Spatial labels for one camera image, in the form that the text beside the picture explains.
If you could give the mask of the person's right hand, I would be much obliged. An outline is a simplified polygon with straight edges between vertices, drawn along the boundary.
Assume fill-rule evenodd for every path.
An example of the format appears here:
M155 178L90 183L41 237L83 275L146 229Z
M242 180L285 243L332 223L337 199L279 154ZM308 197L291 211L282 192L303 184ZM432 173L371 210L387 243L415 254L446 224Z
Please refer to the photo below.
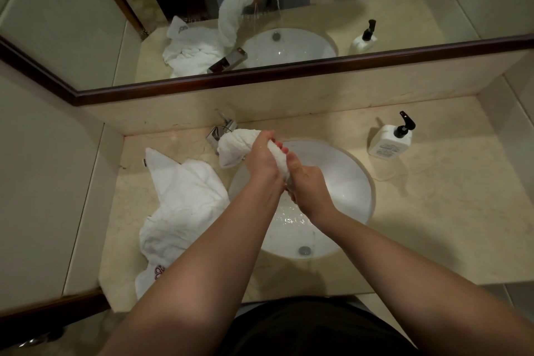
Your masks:
M309 218L311 223L322 229L337 214L321 169L317 166L304 168L304 185L298 197L299 209Z

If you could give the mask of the person's left hand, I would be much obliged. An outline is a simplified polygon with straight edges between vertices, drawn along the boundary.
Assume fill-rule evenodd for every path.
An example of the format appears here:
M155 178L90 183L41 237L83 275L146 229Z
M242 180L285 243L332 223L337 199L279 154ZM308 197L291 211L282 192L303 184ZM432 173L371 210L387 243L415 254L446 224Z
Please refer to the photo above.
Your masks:
M269 188L274 188L278 193L285 190L285 183L278 169L276 160L273 158L258 157L255 154L255 141L245 158L245 165L250 173L251 181L260 181L266 184Z

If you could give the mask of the wet white wrung towel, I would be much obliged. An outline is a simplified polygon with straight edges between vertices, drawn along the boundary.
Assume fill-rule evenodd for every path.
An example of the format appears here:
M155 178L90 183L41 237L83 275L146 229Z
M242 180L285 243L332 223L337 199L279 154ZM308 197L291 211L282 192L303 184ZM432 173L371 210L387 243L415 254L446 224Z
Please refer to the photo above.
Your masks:
M251 150L260 130L236 129L221 137L218 145L219 166L223 169L240 164ZM286 160L276 160L284 182L289 178Z

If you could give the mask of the person's right forearm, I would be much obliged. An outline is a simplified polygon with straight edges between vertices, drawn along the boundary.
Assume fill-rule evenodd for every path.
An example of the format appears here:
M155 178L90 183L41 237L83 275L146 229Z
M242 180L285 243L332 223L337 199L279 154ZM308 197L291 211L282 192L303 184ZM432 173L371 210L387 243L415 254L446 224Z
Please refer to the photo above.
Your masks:
M534 356L534 325L483 287L336 208L309 216L430 356Z

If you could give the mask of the person's left forearm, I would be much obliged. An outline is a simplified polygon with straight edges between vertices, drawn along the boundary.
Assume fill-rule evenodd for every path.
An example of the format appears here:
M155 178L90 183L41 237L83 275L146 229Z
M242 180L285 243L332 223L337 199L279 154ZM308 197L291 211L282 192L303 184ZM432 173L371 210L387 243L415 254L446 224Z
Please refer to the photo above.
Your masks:
M252 176L152 284L98 356L212 354L232 323L285 184Z

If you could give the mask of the chrome sink faucet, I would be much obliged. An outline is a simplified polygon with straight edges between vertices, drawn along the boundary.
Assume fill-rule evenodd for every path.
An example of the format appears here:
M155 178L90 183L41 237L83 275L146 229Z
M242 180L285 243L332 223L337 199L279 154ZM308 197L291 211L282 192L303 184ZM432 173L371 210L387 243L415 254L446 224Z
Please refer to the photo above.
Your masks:
M223 119L224 123L222 125L216 125L207 135L206 140L218 156L218 145L221 137L236 130L238 124L235 120L225 116L221 110L215 109L215 111Z

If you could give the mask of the white oval sink basin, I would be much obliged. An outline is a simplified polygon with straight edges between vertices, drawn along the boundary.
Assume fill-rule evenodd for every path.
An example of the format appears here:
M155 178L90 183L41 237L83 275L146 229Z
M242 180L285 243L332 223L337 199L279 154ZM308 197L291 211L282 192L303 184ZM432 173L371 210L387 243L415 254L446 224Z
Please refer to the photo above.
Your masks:
M369 221L375 209L374 185L356 158L323 142L294 140L284 145L303 165L321 169L338 211L363 224ZM297 250L301 246L311 247L312 255L300 256ZM261 249L282 258L315 259L330 256L340 248L318 230L284 192Z

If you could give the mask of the dark wood framed mirror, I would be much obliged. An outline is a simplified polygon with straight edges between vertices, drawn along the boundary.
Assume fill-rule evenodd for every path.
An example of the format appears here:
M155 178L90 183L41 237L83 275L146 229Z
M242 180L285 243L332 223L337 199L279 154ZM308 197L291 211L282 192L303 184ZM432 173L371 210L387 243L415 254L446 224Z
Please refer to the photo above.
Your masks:
M98 105L172 95L197 90L278 81L291 78L329 75L352 70L374 69L394 64L430 62L442 58L457 58L522 49L534 49L534 0L350 0L352 5L340 8L338 2L313 2L311 7L292 9L283 19L305 19L316 33L326 28L312 24L326 24L333 17L335 29L346 27L356 20L377 19L379 42L396 42L398 46L384 46L385 52L372 47L364 55L370 58L341 57L314 58L311 63L252 64L252 48L248 53L249 66L213 75L173 76L169 80L149 77L148 81L118 81L112 86L110 76L111 51L97 45L96 55L84 53L81 46L67 47L59 36L69 30L77 41L83 35L82 24L75 24L67 14L79 19L104 18L104 13L116 13L107 7L110 0L0 0L5 16L0 19L0 38L6 40L21 58L38 70L37 80L57 96L76 106Z

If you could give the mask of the white pump soap bottle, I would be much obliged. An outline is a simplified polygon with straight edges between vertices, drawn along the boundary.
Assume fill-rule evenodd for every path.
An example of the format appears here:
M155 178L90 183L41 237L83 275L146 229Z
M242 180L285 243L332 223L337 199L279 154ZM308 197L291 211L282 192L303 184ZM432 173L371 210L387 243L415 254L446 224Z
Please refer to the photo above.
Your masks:
M404 124L382 126L369 144L367 152L370 156L390 160L410 148L416 124L406 112L401 111L399 114Z

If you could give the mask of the crumpled white bath towel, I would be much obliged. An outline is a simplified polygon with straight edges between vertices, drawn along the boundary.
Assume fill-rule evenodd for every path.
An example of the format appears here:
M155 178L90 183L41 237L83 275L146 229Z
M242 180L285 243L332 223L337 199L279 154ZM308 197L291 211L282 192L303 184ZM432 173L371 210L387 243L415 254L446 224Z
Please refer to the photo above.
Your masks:
M179 164L152 148L145 150L159 207L139 232L139 248L148 265L135 279L140 299L150 286L207 230L230 204L210 164L187 159Z

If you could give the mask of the person's black shirt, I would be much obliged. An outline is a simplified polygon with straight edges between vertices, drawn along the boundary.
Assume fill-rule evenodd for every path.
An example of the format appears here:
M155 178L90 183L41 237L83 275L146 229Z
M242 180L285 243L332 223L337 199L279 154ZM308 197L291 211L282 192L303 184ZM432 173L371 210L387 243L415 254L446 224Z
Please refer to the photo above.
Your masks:
M421 356L354 296L303 296L237 312L215 356Z

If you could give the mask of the dark wooden trim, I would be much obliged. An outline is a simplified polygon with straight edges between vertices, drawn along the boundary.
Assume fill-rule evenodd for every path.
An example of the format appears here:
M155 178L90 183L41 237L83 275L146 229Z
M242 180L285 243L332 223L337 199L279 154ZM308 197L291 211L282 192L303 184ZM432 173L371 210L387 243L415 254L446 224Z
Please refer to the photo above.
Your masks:
M101 288L0 312L0 351L107 311Z

